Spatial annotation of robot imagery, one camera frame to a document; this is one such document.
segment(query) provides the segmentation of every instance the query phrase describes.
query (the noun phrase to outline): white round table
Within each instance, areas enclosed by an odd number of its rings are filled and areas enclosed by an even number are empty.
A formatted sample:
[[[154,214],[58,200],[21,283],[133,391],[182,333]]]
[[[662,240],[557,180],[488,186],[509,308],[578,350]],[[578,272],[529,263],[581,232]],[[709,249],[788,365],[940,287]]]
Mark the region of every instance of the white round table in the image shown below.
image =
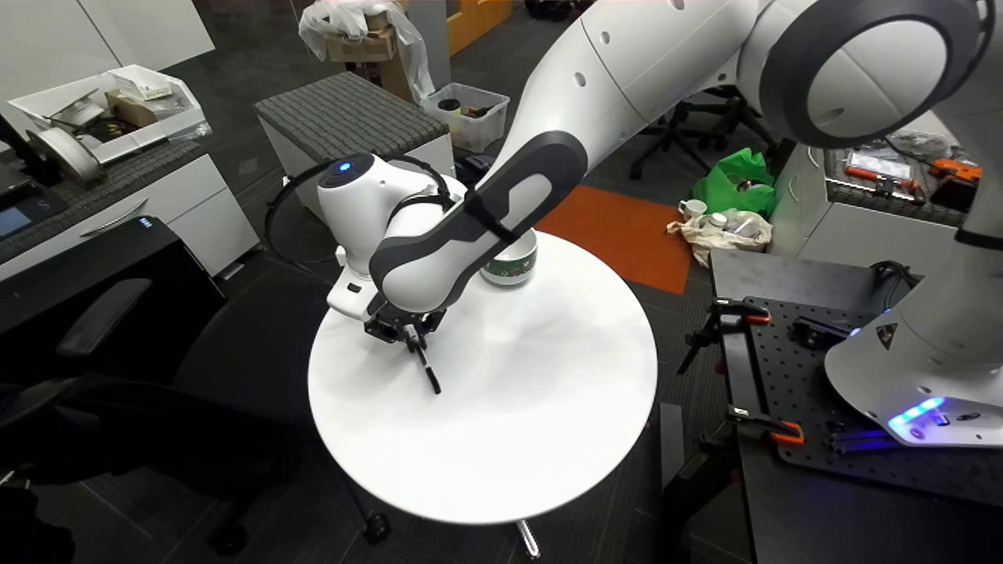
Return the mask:
[[[539,236],[524,287],[481,276],[427,350],[331,309],[311,354],[311,408],[331,454],[386,506],[442,525],[519,525],[603,484],[657,406],[652,325],[585,249]]]

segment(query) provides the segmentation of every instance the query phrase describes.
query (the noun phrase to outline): table leg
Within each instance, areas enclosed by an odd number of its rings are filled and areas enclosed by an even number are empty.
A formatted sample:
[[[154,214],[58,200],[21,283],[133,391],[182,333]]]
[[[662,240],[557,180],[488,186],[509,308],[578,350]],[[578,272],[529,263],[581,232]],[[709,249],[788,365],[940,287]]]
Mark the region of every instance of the table leg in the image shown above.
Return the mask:
[[[538,535],[532,535],[529,525],[526,525],[526,521],[522,521],[522,525],[516,525],[516,528],[519,528],[519,530],[522,530],[522,535],[524,535],[526,555],[529,555],[532,562],[539,562],[539,541],[538,541]]]

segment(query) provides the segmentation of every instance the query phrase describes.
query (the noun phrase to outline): chair backrest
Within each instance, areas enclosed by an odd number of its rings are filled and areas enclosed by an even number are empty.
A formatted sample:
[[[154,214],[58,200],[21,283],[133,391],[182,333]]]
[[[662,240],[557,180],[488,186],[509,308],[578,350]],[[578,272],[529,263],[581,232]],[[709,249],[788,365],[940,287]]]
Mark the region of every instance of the chair backrest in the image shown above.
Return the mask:
[[[284,457],[293,426],[248,418],[169,387],[76,377],[0,390],[0,472],[79,484],[133,467]]]

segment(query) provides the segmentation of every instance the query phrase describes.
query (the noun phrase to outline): black desk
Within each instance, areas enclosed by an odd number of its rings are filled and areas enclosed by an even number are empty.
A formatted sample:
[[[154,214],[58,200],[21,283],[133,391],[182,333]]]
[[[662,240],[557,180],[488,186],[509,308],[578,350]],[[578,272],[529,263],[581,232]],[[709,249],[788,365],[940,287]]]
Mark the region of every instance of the black desk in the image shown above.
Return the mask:
[[[870,271],[768,255],[713,255],[717,298],[880,308]],[[730,400],[758,411],[746,334],[724,334]],[[788,467],[741,443],[754,555],[762,564],[1001,564],[1003,511]]]

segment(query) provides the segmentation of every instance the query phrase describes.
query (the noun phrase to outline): carpet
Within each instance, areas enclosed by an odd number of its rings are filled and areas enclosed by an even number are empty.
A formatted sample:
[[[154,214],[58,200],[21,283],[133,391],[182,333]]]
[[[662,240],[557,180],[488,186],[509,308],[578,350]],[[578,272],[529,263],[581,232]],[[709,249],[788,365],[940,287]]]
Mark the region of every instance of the carpet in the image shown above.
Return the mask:
[[[666,232],[674,219],[674,206],[581,186],[538,228],[592,251],[626,283],[683,294],[689,249]]]

